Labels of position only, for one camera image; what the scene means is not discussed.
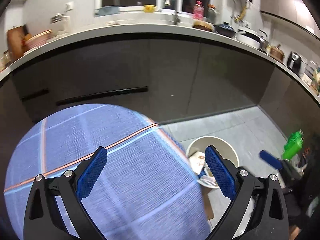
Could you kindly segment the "white cartoon paper cup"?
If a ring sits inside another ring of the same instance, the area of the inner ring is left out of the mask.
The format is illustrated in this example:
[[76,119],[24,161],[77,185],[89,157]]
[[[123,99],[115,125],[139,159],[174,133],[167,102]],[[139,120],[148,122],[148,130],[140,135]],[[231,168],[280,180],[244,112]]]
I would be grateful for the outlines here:
[[205,164],[205,155],[204,153],[197,151],[189,157],[189,162],[191,165],[192,171],[199,175]]

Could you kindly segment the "white round trash bin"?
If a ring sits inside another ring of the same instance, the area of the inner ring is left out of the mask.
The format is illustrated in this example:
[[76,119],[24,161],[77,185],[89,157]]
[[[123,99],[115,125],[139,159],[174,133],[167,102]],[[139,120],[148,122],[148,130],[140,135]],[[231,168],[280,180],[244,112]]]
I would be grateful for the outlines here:
[[227,141],[218,137],[199,137],[188,146],[186,156],[189,159],[192,171],[195,173],[197,182],[206,188],[218,189],[219,186],[205,162],[204,153],[210,145],[218,150],[221,157],[230,160],[236,167],[239,167],[240,163],[234,148]]

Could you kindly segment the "dark kitchen cabinets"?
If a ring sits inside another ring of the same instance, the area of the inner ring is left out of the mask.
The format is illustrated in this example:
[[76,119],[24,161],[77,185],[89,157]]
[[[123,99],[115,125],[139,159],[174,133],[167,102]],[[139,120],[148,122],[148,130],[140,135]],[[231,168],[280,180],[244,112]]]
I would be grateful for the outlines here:
[[168,123],[258,106],[284,135],[319,132],[319,103],[275,63],[242,48],[171,34],[51,44],[1,79],[1,133],[20,138],[74,105],[108,103]]

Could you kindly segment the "green spray bottle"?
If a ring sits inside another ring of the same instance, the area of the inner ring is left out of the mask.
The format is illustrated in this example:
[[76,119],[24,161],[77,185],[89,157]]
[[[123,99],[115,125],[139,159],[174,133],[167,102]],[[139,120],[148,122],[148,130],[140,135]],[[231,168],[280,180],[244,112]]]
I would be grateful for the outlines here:
[[304,133],[300,129],[289,136],[286,145],[284,145],[282,159],[291,160],[302,149],[304,142],[303,135]]

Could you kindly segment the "brown cork mat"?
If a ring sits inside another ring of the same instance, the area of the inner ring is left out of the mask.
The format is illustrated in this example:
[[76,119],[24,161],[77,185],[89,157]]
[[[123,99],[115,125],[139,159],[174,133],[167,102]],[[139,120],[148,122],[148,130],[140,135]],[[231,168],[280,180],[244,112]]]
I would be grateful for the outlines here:
[[214,212],[208,196],[211,190],[212,190],[211,188],[201,185],[201,192],[202,192],[203,202],[204,202],[204,210],[206,213],[207,220],[211,220],[214,218]]

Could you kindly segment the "black air fryer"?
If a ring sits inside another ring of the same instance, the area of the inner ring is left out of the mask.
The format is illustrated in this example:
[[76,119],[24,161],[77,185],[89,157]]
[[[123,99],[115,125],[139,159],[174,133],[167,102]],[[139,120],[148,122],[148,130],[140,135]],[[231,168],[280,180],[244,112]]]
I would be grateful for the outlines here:
[[301,68],[301,61],[301,56],[296,52],[291,51],[289,57],[287,58],[287,68],[289,68],[292,72],[298,75]]

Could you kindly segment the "blue patterned tablecloth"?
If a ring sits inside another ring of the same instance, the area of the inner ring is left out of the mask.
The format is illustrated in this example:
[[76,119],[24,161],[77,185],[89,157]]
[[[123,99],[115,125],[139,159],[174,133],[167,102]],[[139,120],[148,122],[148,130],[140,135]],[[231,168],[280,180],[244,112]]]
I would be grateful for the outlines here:
[[146,116],[102,104],[56,112],[16,145],[4,199],[19,238],[31,180],[74,170],[100,146],[107,163],[82,204],[107,239],[207,238],[201,189],[181,145]]

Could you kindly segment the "wooden steamer pot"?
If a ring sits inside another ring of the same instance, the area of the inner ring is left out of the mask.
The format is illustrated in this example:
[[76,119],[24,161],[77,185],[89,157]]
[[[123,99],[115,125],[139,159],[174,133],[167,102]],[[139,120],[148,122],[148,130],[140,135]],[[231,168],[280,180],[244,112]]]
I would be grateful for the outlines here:
[[281,44],[278,44],[277,46],[271,46],[269,55],[280,63],[283,63],[285,58],[285,54],[281,50]]

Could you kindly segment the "dark blue casserole pot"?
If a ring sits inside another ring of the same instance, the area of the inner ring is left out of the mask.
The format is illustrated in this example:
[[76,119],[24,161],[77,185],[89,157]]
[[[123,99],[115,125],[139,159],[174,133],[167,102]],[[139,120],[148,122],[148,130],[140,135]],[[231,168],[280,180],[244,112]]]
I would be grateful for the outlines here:
[[233,38],[236,34],[235,30],[227,22],[214,25],[214,27],[216,33],[229,38]]

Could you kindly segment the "pink bottle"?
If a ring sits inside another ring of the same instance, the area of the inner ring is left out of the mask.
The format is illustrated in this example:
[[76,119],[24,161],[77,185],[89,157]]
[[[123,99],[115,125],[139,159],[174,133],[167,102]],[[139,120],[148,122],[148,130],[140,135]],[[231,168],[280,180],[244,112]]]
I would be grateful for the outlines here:
[[203,15],[204,15],[204,7],[202,6],[202,2],[195,1],[195,5],[193,8],[193,19],[203,20]]

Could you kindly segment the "pink bowl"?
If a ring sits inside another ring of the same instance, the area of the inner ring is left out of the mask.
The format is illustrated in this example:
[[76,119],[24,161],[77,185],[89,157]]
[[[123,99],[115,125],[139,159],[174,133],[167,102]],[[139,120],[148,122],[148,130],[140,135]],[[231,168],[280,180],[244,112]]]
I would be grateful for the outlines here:
[[43,32],[31,37],[30,39],[28,39],[25,42],[25,45],[28,50],[40,47],[40,46],[46,44],[52,38],[52,34],[53,34],[52,30],[43,31]]

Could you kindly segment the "wooden cutting board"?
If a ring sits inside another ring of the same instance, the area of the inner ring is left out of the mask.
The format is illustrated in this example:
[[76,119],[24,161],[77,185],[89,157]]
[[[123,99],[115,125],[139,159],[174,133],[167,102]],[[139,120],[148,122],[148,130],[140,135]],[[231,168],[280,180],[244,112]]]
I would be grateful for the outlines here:
[[13,62],[21,58],[28,50],[26,42],[30,38],[31,34],[26,24],[7,31],[7,45]]

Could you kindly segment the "glass kettle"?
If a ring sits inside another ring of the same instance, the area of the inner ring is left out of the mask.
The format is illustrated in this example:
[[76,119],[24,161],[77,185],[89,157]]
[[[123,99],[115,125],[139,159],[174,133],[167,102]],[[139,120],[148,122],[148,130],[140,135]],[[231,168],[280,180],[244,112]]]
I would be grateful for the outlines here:
[[50,19],[50,27],[54,34],[68,33],[71,18],[65,14],[56,14]]

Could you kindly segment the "yellow duck cup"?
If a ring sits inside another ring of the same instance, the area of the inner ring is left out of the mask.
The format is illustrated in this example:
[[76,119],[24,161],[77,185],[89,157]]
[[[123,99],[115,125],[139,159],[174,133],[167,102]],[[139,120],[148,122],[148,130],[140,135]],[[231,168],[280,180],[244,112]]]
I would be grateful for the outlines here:
[[154,13],[157,11],[157,7],[155,5],[146,4],[144,5],[143,11],[145,13]]

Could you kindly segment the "grey dish tray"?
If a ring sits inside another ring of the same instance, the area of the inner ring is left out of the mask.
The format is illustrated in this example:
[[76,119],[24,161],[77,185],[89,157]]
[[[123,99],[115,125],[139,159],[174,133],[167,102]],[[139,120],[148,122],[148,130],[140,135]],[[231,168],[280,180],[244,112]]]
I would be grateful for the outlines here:
[[119,12],[120,12],[120,6],[109,5],[109,6],[95,9],[94,16],[100,17],[100,16],[114,15],[114,14],[119,14]]

